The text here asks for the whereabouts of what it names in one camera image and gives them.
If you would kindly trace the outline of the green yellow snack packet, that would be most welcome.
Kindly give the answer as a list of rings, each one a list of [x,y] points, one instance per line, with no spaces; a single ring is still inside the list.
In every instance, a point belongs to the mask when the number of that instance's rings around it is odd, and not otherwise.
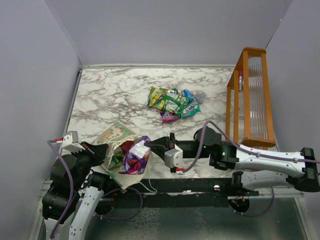
[[[167,92],[167,88],[160,88],[160,87],[151,87],[151,90],[148,95],[148,107],[153,107],[156,103],[156,101],[165,93]]]

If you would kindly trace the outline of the green white snack packet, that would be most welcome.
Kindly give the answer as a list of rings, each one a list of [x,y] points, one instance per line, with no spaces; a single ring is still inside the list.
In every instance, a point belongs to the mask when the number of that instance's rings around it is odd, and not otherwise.
[[[188,105],[190,98],[181,94],[167,91],[155,102],[154,107],[158,110],[174,113],[179,116]]]

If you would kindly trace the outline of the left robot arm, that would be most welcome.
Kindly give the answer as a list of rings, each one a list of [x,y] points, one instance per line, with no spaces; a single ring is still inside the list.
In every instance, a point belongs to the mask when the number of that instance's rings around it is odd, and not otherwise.
[[[52,140],[47,143],[57,159],[50,174],[52,183],[42,199],[46,239],[83,240],[100,199],[111,190],[110,177],[92,171],[104,162],[109,146],[83,141],[82,150],[61,155]]]

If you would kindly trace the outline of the purple red snack packet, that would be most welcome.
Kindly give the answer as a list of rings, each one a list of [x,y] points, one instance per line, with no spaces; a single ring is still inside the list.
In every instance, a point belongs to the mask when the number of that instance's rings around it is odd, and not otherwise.
[[[145,172],[148,159],[151,153],[151,148],[145,146],[145,143],[150,142],[148,136],[142,136],[136,141],[133,146],[127,151],[122,161],[119,173],[122,175],[142,175]]]

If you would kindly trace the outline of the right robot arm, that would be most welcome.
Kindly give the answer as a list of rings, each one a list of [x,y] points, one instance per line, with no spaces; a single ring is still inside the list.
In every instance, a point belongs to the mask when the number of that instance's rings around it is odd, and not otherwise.
[[[307,193],[320,191],[320,180],[314,151],[304,147],[296,152],[256,149],[224,141],[210,127],[198,129],[193,140],[177,140],[174,133],[144,143],[158,155],[171,173],[184,174],[184,159],[208,158],[215,169],[234,170],[229,189],[240,196],[260,188],[292,187]]]

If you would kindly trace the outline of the teal snack packet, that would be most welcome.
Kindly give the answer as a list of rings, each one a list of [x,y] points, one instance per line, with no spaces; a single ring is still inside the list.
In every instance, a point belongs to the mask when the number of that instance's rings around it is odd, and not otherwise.
[[[201,109],[200,109],[200,105],[198,104],[198,102],[192,101],[192,102],[188,103],[188,105],[183,109],[180,117],[182,119],[192,117],[200,111],[201,111]]]

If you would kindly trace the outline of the green paper gift bag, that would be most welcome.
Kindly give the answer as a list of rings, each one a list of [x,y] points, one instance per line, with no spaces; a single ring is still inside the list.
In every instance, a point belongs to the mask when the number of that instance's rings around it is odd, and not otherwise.
[[[140,135],[137,135],[121,122],[117,121],[92,142],[94,145],[108,144],[108,150],[105,154],[103,163],[101,164],[101,168],[123,190],[138,184],[145,176],[148,175],[151,168],[153,155],[151,153],[149,154],[146,161],[146,167],[142,173],[139,174],[121,173],[120,171],[125,168],[124,163],[116,165],[115,163],[112,163],[112,157],[120,151],[121,144],[124,144],[127,141],[133,141],[134,143],[137,143],[141,138],[142,137]]]

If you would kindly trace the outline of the blue snack packet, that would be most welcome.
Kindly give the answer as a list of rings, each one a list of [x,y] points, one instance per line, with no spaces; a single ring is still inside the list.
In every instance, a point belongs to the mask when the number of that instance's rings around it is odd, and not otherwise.
[[[193,94],[188,90],[188,89],[184,89],[181,91],[181,94],[184,96],[184,97],[188,97],[188,101],[189,102],[193,102],[195,100]]]

